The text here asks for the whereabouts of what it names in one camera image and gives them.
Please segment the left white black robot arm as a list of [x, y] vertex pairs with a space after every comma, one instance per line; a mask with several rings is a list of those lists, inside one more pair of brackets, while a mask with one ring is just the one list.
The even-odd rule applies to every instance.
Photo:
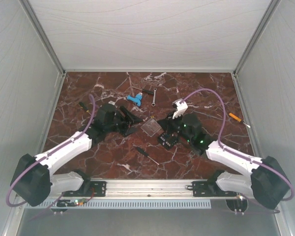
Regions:
[[134, 125], [143, 120], [129, 112], [124, 106], [105, 103], [91, 114], [90, 121], [70, 138], [54, 148], [36, 156], [23, 155], [16, 167], [10, 184], [26, 203], [35, 207], [47, 197], [55, 194], [85, 196], [91, 190], [90, 178], [79, 170], [57, 174], [64, 164], [104, 141], [109, 133], [124, 137], [134, 133]]

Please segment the clear plastic fuse box cover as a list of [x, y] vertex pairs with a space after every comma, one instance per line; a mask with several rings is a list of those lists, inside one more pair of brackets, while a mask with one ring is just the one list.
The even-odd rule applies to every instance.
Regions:
[[145, 124], [141, 126], [141, 129], [150, 137], [154, 136], [160, 129], [161, 126], [156, 120], [150, 118]]

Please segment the black fuse box base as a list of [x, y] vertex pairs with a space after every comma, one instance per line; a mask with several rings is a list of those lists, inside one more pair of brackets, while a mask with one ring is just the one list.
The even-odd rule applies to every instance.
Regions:
[[163, 132], [157, 137], [157, 140], [162, 147], [166, 150], [170, 150], [178, 143], [179, 137], [177, 133], [169, 134], [167, 132]]

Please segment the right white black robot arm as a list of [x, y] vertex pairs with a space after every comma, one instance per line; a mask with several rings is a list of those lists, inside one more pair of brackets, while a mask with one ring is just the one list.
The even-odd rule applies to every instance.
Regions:
[[254, 157], [213, 140], [194, 113], [178, 118], [169, 114], [157, 123], [163, 129], [158, 141], [165, 149], [170, 150], [180, 139], [184, 139], [195, 154], [205, 155], [209, 160], [237, 172], [235, 175], [226, 171], [216, 173], [207, 184], [210, 194], [217, 196], [221, 192], [237, 192], [254, 198], [268, 209], [275, 209], [282, 200], [286, 200], [287, 193], [295, 193], [275, 158]]

